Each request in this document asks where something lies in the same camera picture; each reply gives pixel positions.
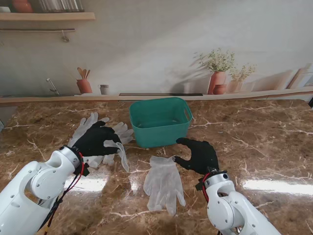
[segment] terracotta vase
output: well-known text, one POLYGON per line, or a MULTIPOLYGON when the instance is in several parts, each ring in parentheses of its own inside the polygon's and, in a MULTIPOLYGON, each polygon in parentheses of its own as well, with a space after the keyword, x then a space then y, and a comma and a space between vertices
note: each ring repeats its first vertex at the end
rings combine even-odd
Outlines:
POLYGON ((224 94, 226 92, 227 85, 215 85, 213 89, 213 94, 224 94))
POLYGON ((92 93, 90 83, 87 79, 77 80, 77 86, 81 94, 83 93, 92 93))
POLYGON ((225 72, 214 72, 211 76, 209 90, 207 94, 213 94, 213 89, 215 85, 223 85, 226 80, 226 73, 225 72))
POLYGON ((13 6, 19 13, 33 13, 33 8, 28 0, 12 0, 13 6))
POLYGON ((242 82, 238 81, 230 81, 230 83, 227 86, 227 93, 236 93, 241 90, 241 87, 243 86, 242 82))

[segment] black cable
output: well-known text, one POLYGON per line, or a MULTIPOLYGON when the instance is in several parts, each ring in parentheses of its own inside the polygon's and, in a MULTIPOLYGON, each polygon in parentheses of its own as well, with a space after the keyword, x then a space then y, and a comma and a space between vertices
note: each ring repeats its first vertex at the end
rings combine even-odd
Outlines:
POLYGON ((51 216, 51 218, 50 218, 50 220, 49 220, 49 223, 48 223, 48 226, 47 226, 47 228, 46 228, 46 231, 45 231, 45 234, 44 234, 44 235, 47 235, 47 233, 48 233, 48 228, 50 228, 50 226, 51 226, 51 223, 52 223, 52 220, 53 220, 53 217, 54 217, 55 212, 56 212, 56 210, 53 212, 53 214, 52 214, 52 216, 51 216))
POLYGON ((40 228, 38 229, 38 231, 48 222, 48 220, 50 218, 53 218, 53 215, 55 214, 57 208, 59 207, 59 204, 62 203, 63 201, 63 198, 65 196, 65 194, 68 192, 68 190, 70 189, 70 187, 73 185, 73 183, 75 182, 75 180, 77 179, 78 175, 75 175, 73 181, 70 183, 70 185, 68 186, 68 188, 63 192, 63 195, 62 197, 57 197, 57 199, 55 200, 54 204, 53 204, 53 207, 51 208, 49 214, 47 215, 47 217, 45 218, 43 224, 40 226, 40 228))

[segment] wooden shelf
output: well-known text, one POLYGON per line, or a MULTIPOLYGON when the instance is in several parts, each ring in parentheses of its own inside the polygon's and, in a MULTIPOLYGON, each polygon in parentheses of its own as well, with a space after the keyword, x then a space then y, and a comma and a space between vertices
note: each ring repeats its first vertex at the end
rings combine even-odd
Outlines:
POLYGON ((93 12, 77 13, 0 13, 0 21, 94 21, 93 12))
MULTIPOLYGON (((184 100, 219 100, 219 99, 260 99, 281 96, 293 96, 299 94, 313 94, 313 87, 302 87, 297 89, 285 89, 275 91, 249 92, 237 94, 208 94, 203 96, 179 96, 184 100)), ((107 100, 147 100, 168 98, 171 96, 118 96, 118 95, 95 95, 83 94, 75 96, 55 96, 55 97, 7 97, 0 98, 2 103, 19 103, 19 102, 47 102, 47 101, 107 101, 107 100)))

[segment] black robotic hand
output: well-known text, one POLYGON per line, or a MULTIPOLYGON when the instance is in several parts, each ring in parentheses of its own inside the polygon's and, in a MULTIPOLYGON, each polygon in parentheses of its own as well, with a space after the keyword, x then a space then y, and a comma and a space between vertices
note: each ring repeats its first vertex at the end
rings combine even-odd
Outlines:
POLYGON ((89 128, 86 133, 78 139, 73 147, 78 148, 84 157, 88 156, 104 156, 117 153, 118 148, 104 147, 104 141, 120 142, 121 140, 115 131, 105 126, 105 122, 98 121, 89 128))
POLYGON ((206 141, 195 141, 187 138, 179 138, 176 143, 186 145, 191 150, 191 158, 186 161, 174 156, 174 162, 187 170, 194 170, 199 174, 206 174, 212 170, 219 171, 219 162, 212 145, 206 141))

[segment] wooden spoon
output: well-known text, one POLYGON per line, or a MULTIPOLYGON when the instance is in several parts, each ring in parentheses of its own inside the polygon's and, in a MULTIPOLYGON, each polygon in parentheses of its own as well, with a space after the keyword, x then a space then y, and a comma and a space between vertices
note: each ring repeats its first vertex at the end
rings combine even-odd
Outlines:
POLYGON ((83 71, 80 67, 77 68, 79 74, 81 75, 82 79, 84 79, 83 71))
POLYGON ((88 72, 87 72, 86 79, 87 79, 87 77, 88 77, 89 73, 90 73, 90 70, 88 70, 88 72))
POLYGON ((87 73, 87 70, 83 70, 83 79, 86 79, 86 73, 87 73))

